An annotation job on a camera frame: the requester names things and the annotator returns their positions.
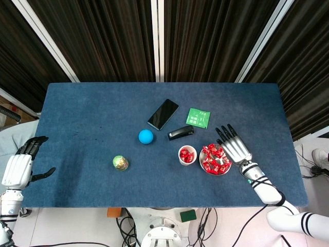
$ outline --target floor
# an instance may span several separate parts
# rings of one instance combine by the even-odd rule
[[[311,151],[315,148],[329,152],[329,139],[316,138],[305,143],[303,148],[304,157],[312,160]],[[301,152],[301,147],[296,147],[296,150]],[[308,169],[301,167],[301,172],[307,174]],[[310,180],[304,179],[304,185],[309,198],[309,207],[300,210],[329,216],[329,180],[324,176]],[[232,246],[244,223],[259,209],[258,207],[218,208],[217,228],[212,237],[205,242],[205,246]],[[267,207],[247,225],[236,247],[288,247],[281,240],[281,233],[274,231],[267,224],[266,213],[271,209]],[[200,216],[202,212],[202,209],[199,209],[197,215]],[[206,233],[212,231],[215,216],[211,215],[208,222]],[[193,236],[196,234],[197,226],[197,220],[190,224],[191,242],[194,240]],[[292,247],[329,246],[329,243],[302,234],[282,234]],[[105,243],[110,247],[120,247],[123,242],[115,219],[106,217],[106,208],[34,208],[29,217],[19,218],[14,229],[13,239],[19,247],[73,241],[94,241]]]

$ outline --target blue ball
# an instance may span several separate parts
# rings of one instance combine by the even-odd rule
[[[153,133],[151,130],[142,130],[139,132],[138,139],[143,144],[149,144],[153,140]]]

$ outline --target green sponge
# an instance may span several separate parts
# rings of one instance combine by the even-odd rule
[[[195,210],[189,210],[185,212],[180,212],[180,218],[182,222],[190,221],[190,220],[196,220],[196,214]]]

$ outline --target robotic arm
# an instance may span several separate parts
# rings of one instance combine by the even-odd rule
[[[251,161],[252,154],[248,151],[231,125],[228,131],[216,128],[221,137],[218,144],[231,159],[239,165],[240,173],[245,177],[263,203],[277,206],[267,213],[268,224],[276,231],[304,233],[308,236],[329,242],[329,217],[299,211],[286,201],[282,192],[272,185],[271,181],[257,163]]]
[[[30,182],[45,179],[55,171],[55,168],[52,167],[46,173],[32,175],[32,163],[40,145],[47,140],[46,136],[27,140],[17,153],[10,157],[7,163],[2,180],[2,185],[6,186],[7,190],[0,196],[0,224],[2,226],[0,227],[0,247],[14,246],[12,229],[21,209],[22,190]]]

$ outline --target red candy wrapper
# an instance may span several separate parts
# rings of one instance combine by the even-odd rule
[[[224,174],[232,165],[232,162],[226,157],[224,150],[220,147],[216,149],[215,144],[210,144],[202,148],[202,152],[206,155],[203,162],[203,168],[211,174]],[[220,158],[220,162],[216,161],[214,157]]]
[[[183,148],[179,153],[179,157],[185,163],[191,163],[194,159],[194,153],[190,153],[186,148]]]

